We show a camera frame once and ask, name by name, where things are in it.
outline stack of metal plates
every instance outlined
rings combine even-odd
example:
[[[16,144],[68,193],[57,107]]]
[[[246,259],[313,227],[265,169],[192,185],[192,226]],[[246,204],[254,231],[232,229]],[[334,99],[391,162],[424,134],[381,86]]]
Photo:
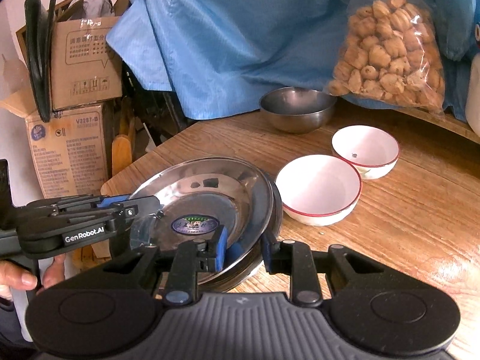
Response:
[[[130,198],[150,195],[160,200],[161,214],[136,221],[129,239],[111,245],[112,256],[141,244],[168,251],[189,239],[210,239],[222,224],[229,231],[224,268],[199,274],[200,291],[228,291],[251,276],[262,262],[260,235],[280,231],[282,203],[275,184],[239,159],[209,157],[172,166]]]

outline wooden tabletop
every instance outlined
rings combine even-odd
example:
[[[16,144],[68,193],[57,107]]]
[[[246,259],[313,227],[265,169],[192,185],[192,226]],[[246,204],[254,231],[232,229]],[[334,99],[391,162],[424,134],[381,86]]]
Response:
[[[207,156],[246,159],[276,175],[299,156],[330,154],[333,133],[352,124],[379,127],[396,137],[401,147],[396,167],[384,178],[365,182],[353,212],[332,226],[306,226],[284,214],[280,238],[320,251],[341,243],[441,288],[462,313],[449,352],[457,359],[479,359],[480,145],[452,132],[399,112],[344,101],[328,126],[301,136],[278,132],[252,112],[194,124],[105,183],[102,193],[133,192],[169,166]],[[320,279],[325,296],[328,289]],[[234,291],[288,293],[289,281],[261,268]]]

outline person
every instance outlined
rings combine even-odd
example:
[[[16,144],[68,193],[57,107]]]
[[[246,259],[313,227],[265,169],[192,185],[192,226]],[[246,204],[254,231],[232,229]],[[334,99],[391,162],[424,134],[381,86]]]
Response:
[[[65,256],[56,256],[46,269],[39,292],[65,280]],[[37,352],[33,343],[23,339],[10,293],[10,288],[33,290],[36,287],[37,278],[30,272],[12,262],[0,261],[0,360],[26,360]]]

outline gray ridged surface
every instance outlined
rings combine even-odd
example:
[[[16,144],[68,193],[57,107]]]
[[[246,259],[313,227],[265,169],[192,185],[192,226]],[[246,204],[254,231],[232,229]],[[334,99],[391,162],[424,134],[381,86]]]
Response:
[[[57,360],[40,355],[40,360]],[[281,293],[205,294],[171,310],[137,347],[115,360],[380,360],[344,342],[317,310],[290,304]],[[452,359],[446,352],[422,357]]]

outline clear plastic bag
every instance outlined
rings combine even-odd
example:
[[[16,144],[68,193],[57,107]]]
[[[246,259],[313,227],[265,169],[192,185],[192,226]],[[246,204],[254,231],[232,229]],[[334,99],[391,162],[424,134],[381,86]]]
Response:
[[[430,9],[424,0],[344,0],[348,35],[331,95],[352,93],[441,114],[445,78]]]

